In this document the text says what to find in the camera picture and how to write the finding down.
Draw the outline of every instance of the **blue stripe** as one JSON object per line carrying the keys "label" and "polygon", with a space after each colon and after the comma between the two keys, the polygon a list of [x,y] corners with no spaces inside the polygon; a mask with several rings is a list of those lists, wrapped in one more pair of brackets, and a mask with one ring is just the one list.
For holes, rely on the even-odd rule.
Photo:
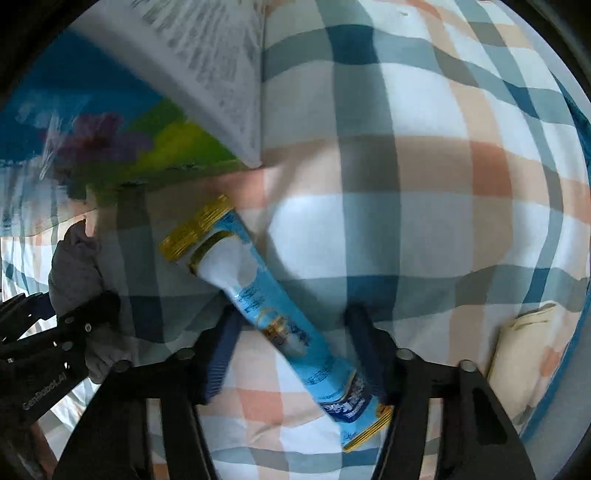
{"label": "blue stripe", "polygon": [[[161,448],[161,437],[151,435]],[[277,452],[252,447],[234,447],[211,452],[218,462],[238,465],[258,465],[291,473],[319,474],[356,466],[373,466],[378,459],[379,448],[335,453]]]}
{"label": "blue stripe", "polygon": [[[501,51],[499,47],[488,48],[496,56]],[[502,102],[517,105],[532,118],[552,124],[572,124],[564,97],[558,91],[527,88],[520,74],[522,85],[515,85],[478,65],[452,57],[428,40],[400,37],[365,25],[338,25],[281,40],[263,53],[263,81],[314,61],[345,65],[408,65],[443,75],[461,85],[485,90]]]}
{"label": "blue stripe", "polygon": [[[25,219],[24,219],[24,215],[22,214],[22,206],[25,203],[25,195],[28,194],[29,192],[26,192],[25,189],[27,187],[31,188],[29,185],[27,185],[27,182],[24,180],[27,178],[27,174],[28,174],[28,170],[30,168],[30,162],[27,162],[24,164],[23,166],[23,172],[22,172],[22,190],[21,190],[21,196],[18,202],[18,211],[20,212],[20,218],[19,218],[19,226],[20,226],[20,232],[18,235],[18,241],[21,244],[21,265],[25,265]],[[31,294],[31,290],[29,289],[29,286],[27,284],[27,277],[25,276],[24,272],[21,273],[21,277],[24,283],[26,283],[27,285],[27,292],[29,294]]]}
{"label": "blue stripe", "polygon": [[[360,22],[364,25],[337,25],[328,27],[326,31],[332,48],[332,57],[335,62],[333,69],[333,91],[335,95],[335,118],[337,135],[339,137],[339,151],[341,157],[341,182],[343,191],[355,191],[359,187],[360,173],[366,169],[363,159],[360,158],[357,148],[350,148],[347,136],[352,133],[368,130],[373,133],[387,134],[389,141],[389,192],[400,191],[400,177],[398,174],[398,159],[394,137],[392,115],[389,110],[388,90],[379,65],[380,58],[376,50],[375,36],[379,34],[371,25],[371,17],[359,4],[347,1],[317,1],[320,15],[325,24],[330,24],[335,18],[340,22],[346,22],[350,18],[351,23]],[[384,175],[384,172],[374,170],[373,176]],[[373,178],[366,179],[373,183]],[[343,217],[345,219],[345,255],[347,267],[347,291],[348,299],[353,301],[370,300],[371,294],[364,299],[359,299],[357,279],[353,276],[359,256],[359,248],[365,246],[358,242],[358,232],[372,232],[381,229],[375,224],[375,219],[368,215],[359,215],[359,207],[365,202],[359,196],[351,194],[343,195]],[[400,248],[401,248],[401,198],[395,194],[388,196],[388,215],[395,226],[394,231],[388,232],[390,244],[389,256],[382,261],[387,264],[389,272],[400,272]],[[395,299],[397,296],[397,282],[389,282],[386,277],[378,280],[378,284],[388,286],[387,296]]]}
{"label": "blue stripe", "polygon": [[153,343],[164,343],[163,311],[154,258],[155,242],[146,208],[142,187],[131,187],[119,192],[117,240],[128,286],[134,336]]}
{"label": "blue stripe", "polygon": [[60,220],[57,216],[57,195],[56,195],[56,186],[52,186],[51,187],[51,206],[50,206],[50,213],[49,216],[51,218],[51,225],[52,225],[52,230],[51,230],[51,244],[53,246],[53,249],[55,251],[56,246],[57,246],[57,242],[58,242],[58,237],[57,237],[57,226],[60,223]]}
{"label": "blue stripe", "polygon": [[0,169],[0,175],[6,177],[4,205],[2,206],[2,225],[0,225],[0,236],[14,236],[12,231],[12,221],[14,218],[14,197],[15,183],[18,177],[18,171],[21,166],[12,166]]}
{"label": "blue stripe", "polygon": [[25,290],[28,294],[46,293],[49,291],[47,284],[40,283],[35,278],[26,276],[14,264],[6,260],[2,260],[2,272],[4,272],[8,280],[13,281],[17,287]]}
{"label": "blue stripe", "polygon": [[550,381],[550,384],[548,385],[548,388],[546,389],[546,392],[544,393],[542,400],[540,400],[540,402],[536,406],[535,410],[533,411],[527,426],[525,427],[524,431],[521,432],[521,441],[523,443],[527,443],[533,438],[536,430],[540,426],[542,419],[546,415],[546,412],[548,412],[548,408],[550,407],[550,404],[554,400],[554,396],[556,395],[556,391],[558,390],[558,386],[560,385],[560,380],[562,380],[562,377],[564,376],[564,373],[566,372],[566,369],[569,366],[570,359],[573,356],[573,352],[577,348],[577,345],[579,344],[579,339],[581,337],[581,330],[583,329],[585,322],[587,322],[590,306],[591,306],[591,291],[588,291],[585,305],[583,307],[583,311],[581,312],[581,318],[579,319],[579,322],[577,324],[577,328],[574,331],[573,337],[570,339],[570,342],[567,345],[566,350],[564,351],[564,355],[562,357],[562,360],[560,361],[560,365],[556,369],[556,372],[554,373],[554,377]]}
{"label": "blue stripe", "polygon": [[[487,35],[489,38],[495,37],[499,45],[504,45],[501,34],[498,32],[496,26],[489,18],[488,13],[481,5],[477,2],[465,2],[462,0],[457,0],[456,3],[466,18],[477,18],[479,21],[490,23],[490,25],[487,25],[484,30],[481,23],[475,25],[470,24],[473,32],[479,40],[481,36]],[[525,85],[525,80],[523,79],[519,66],[508,48],[492,47],[487,44],[483,44],[482,47],[492,60],[501,77],[519,79],[520,83]],[[562,212],[564,211],[564,205],[560,178],[556,173],[554,157],[546,140],[542,125],[539,122],[539,117],[532,102],[529,89],[509,88],[509,93],[514,100],[515,105],[519,106],[521,109],[536,147],[538,148],[538,152],[540,153],[540,158],[544,165],[544,177],[548,190],[548,200],[552,208],[548,219],[548,232],[546,234],[544,245],[540,251],[540,256],[536,265],[536,272],[530,282],[530,288],[523,299],[523,303],[531,304],[541,302],[544,294],[545,284],[550,272],[549,267],[552,266],[558,248],[558,240],[560,239],[563,223]],[[572,119],[569,120],[568,124],[572,125]]]}
{"label": "blue stripe", "polygon": [[574,102],[569,92],[566,90],[566,88],[564,88],[564,85],[559,82],[558,78],[554,77],[554,80],[556,80],[558,88],[560,88],[560,91],[564,95],[566,105],[568,106],[570,114],[573,117],[574,127],[577,129],[577,135],[579,136],[579,141],[581,142],[581,147],[583,148],[585,164],[587,165],[587,177],[589,179],[589,183],[591,183],[591,124],[589,124],[589,119],[587,119],[585,114]]}

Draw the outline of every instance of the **plaid bedsheet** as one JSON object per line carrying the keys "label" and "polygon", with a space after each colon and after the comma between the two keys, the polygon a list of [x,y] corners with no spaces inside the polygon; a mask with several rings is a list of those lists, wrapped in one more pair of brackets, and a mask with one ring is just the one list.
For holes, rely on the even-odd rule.
{"label": "plaid bedsheet", "polygon": [[[137,362],[166,358],[216,321],[223,298],[164,261],[157,243],[226,193],[269,269],[353,361],[341,318],[350,301],[426,360],[470,358],[483,371],[500,325],[557,303],[520,429],[589,283],[589,181],[548,68],[490,1],[272,0],[265,47],[263,169],[124,190],[117,208],[91,214]],[[47,288],[61,228],[2,239],[5,296]],[[154,461],[166,476],[152,406]],[[254,331],[200,411],[222,478],[370,478],[381,445],[342,453],[336,426]],[[434,402],[424,478],[439,421]]]}

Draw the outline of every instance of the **gray cloth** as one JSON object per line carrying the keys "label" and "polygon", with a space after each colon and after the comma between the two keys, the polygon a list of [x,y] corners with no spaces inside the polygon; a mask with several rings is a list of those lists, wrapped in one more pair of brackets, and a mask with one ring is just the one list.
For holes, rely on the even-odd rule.
{"label": "gray cloth", "polygon": [[[58,242],[49,273],[49,297],[58,317],[104,291],[103,279],[96,267],[99,248],[98,241],[86,235],[85,220],[72,225]],[[85,357],[89,378],[95,384],[102,383],[114,363],[131,359],[123,337],[108,325],[101,325],[90,333]]]}

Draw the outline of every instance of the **book page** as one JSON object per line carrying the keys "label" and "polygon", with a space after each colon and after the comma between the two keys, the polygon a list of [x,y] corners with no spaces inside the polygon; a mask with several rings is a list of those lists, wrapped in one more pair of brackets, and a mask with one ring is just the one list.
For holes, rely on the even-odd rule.
{"label": "book page", "polygon": [[101,0],[73,27],[260,165],[262,0]]}

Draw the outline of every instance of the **toothpaste tube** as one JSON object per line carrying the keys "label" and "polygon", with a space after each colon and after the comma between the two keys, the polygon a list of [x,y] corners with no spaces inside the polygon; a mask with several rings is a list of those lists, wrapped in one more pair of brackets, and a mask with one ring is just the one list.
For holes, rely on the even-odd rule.
{"label": "toothpaste tube", "polygon": [[160,250],[222,289],[285,356],[316,403],[339,425],[345,452],[389,423],[391,408],[371,394],[347,360],[331,353],[324,337],[267,270],[226,196],[172,231]]}

